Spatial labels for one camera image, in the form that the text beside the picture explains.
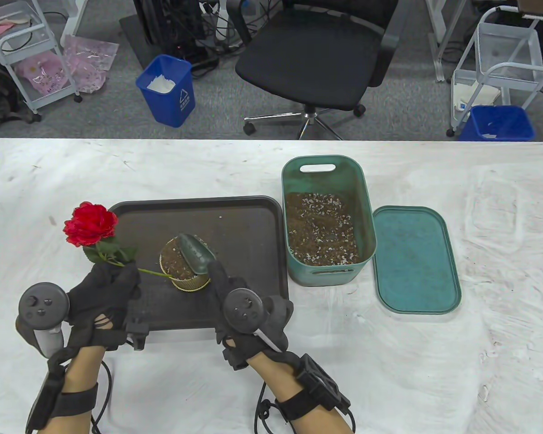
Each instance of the blue trash can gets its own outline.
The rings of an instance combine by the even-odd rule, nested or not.
[[[149,83],[160,75],[175,82],[170,92],[147,89]],[[157,56],[137,78],[137,87],[141,89],[155,120],[170,127],[182,126],[195,108],[191,64],[185,60],[165,54]]]
[[[531,142],[535,130],[525,110],[514,105],[478,105],[462,129],[461,142]]]

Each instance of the plastic bag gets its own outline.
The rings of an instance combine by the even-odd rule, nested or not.
[[[77,56],[100,71],[110,70],[119,44],[94,39],[67,36],[64,54],[67,57]]]
[[[66,59],[79,92],[93,93],[102,88],[106,79],[105,71],[96,69],[79,57],[72,56]]]
[[[42,95],[62,89],[68,81],[60,59],[50,51],[27,57],[17,64],[15,70]]]

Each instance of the chair base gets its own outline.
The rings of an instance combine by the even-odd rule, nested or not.
[[[296,136],[296,139],[301,140],[306,130],[309,128],[309,126],[318,124],[321,126],[324,130],[329,132],[333,137],[336,138],[336,140],[344,140],[340,135],[338,135],[337,132],[332,130],[326,122],[324,122],[320,117],[319,114],[329,112],[333,109],[317,109],[316,107],[312,107],[309,105],[304,106],[304,109],[301,112],[292,112],[292,113],[280,113],[280,114],[266,114],[264,116],[249,116],[248,118],[244,118],[245,125],[243,127],[243,131],[248,136],[251,136],[253,133],[255,133],[255,126],[253,122],[261,122],[264,120],[294,120],[294,119],[300,119],[302,120],[303,124],[300,128],[300,131],[298,132],[298,135]],[[360,118],[364,113],[366,112],[366,108],[359,104],[354,108],[354,116],[357,118]]]

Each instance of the soil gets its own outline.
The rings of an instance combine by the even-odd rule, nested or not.
[[[348,206],[335,194],[286,195],[290,252],[306,265],[361,262]]]
[[[196,274],[189,268],[187,261],[183,258],[177,239],[170,240],[161,250],[161,265],[167,274],[177,279],[185,280],[195,277]]]

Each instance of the hand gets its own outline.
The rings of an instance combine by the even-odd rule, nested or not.
[[[68,292],[71,309],[68,322],[71,325],[95,322],[97,328],[121,329],[127,315],[129,299],[139,298],[141,282],[134,262],[124,267],[97,263],[76,287]]]
[[[212,288],[212,303],[215,313],[215,333],[217,343],[224,343],[224,359],[234,368],[234,370],[243,369],[248,366],[247,360],[253,358],[255,355],[270,349],[270,347],[259,337],[255,335],[245,335],[238,332],[236,329],[230,326],[225,319],[223,312],[223,305],[225,298],[228,294],[237,288],[248,288],[247,282],[243,277],[229,277],[221,262],[211,262],[208,266],[208,273],[211,279]],[[286,322],[281,324],[282,351],[288,348],[288,339],[283,333],[283,328],[286,326],[290,315],[286,316]]]

